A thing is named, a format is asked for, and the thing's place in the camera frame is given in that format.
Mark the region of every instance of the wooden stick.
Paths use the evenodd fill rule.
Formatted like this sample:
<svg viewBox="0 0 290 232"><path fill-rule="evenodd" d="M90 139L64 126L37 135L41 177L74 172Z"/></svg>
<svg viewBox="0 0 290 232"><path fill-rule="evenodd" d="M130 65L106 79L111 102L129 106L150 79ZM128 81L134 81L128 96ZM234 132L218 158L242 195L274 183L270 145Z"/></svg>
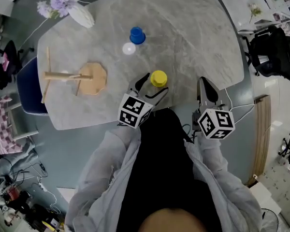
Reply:
<svg viewBox="0 0 290 232"><path fill-rule="evenodd" d="M78 94L78 90L79 90L79 87L80 87L80 85L81 85L81 81L82 81L82 80L79 80L78 83L77 83L76 96L77 96L77 94Z"/></svg>
<svg viewBox="0 0 290 232"><path fill-rule="evenodd" d="M45 80L92 80L90 75L76 75L60 72L44 72L43 78Z"/></svg>
<svg viewBox="0 0 290 232"><path fill-rule="evenodd" d="M74 77L79 77L82 76L81 74L75 74L75 75L71 75L70 78L74 78Z"/></svg>
<svg viewBox="0 0 290 232"><path fill-rule="evenodd" d="M48 63L48 71L50 72L51 70L50 70L49 46L48 46L47 49L46 49L46 57L47 57L47 63ZM42 96L42 101L41 101L41 103L43 103L43 104L44 104L44 102L45 102L46 93L47 93L47 90L48 90L49 84L50 84L50 80L47 81L47 83L46 83L46 87L45 87L45 90L44 90L44 93L43 93L43 96Z"/></svg>

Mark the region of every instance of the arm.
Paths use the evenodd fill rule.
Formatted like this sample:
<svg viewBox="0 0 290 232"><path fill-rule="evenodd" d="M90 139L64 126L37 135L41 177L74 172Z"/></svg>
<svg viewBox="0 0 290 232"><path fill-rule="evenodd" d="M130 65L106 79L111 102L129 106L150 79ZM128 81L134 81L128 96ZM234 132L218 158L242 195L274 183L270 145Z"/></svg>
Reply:
<svg viewBox="0 0 290 232"><path fill-rule="evenodd" d="M241 211L248 224L261 227L261 208L248 187L228 172L228 162L222 156L219 140L198 138L203 163L211 170L227 198Z"/></svg>
<svg viewBox="0 0 290 232"><path fill-rule="evenodd" d="M73 220L88 212L92 204L108 189L114 171L121 168L132 138L138 130L119 127L105 133L99 147L94 150L79 179L65 219L65 225L73 231Z"/></svg>

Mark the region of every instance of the flower vase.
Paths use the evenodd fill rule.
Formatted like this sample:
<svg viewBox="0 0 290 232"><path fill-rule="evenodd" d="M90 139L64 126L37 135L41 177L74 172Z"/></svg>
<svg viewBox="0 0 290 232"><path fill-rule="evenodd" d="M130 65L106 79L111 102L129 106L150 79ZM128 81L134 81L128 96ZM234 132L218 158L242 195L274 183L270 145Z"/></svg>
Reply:
<svg viewBox="0 0 290 232"><path fill-rule="evenodd" d="M85 28L90 28L95 24L91 13L86 7L79 3L74 3L72 8L68 9L70 16Z"/></svg>

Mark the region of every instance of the floor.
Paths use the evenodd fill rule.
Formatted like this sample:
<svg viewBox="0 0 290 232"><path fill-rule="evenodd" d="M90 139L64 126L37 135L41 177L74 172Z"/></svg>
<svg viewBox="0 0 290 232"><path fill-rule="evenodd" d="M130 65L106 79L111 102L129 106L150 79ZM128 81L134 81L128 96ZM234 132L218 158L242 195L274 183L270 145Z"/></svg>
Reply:
<svg viewBox="0 0 290 232"><path fill-rule="evenodd" d="M36 2L39 0L19 0L12 13L12 17L6 20L4 39L2 46L9 40L14 40L16 47L20 47L24 40L37 28L43 18L36 12ZM36 47L38 39L58 20L47 20L34 35L24 44L23 48ZM273 159L278 150L278 145L283 137L290 131L290 82L282 78L255 77L246 64L245 55L242 52L245 77L242 82L228 88L228 93L233 105L251 104L253 97L259 94L269 93L272 97L272 121L280 121L283 124L277 126L275 123L271 129L271 142L269 161ZM17 88L15 83L3 91L2 94L13 94L17 101ZM173 107L182 124L191 124L191 115L196 110L197 104L182 104ZM250 107L241 107L233 110L234 119L241 118ZM36 151L39 160L46 167L49 177L42 180L47 189L57 197L57 206L63 212L68 208L66 201L60 196L56 187L75 188L80 172L88 157L102 141L106 130L116 127L117 123L108 123L88 128L74 130L56 130L49 117L31 116L23 113L21 108L17 111L19 124L22 130L37 128L39 134L33 136L36 143ZM229 162L229 171L246 182L250 175L250 168L254 159L253 149L255 141L255 119L256 114L252 111L241 122L236 125L236 130L224 141L221 150ZM35 197L35 201L48 206L54 202L54 197L40 190L36 185L36 178L25 180L22 188L27 189Z"/></svg>

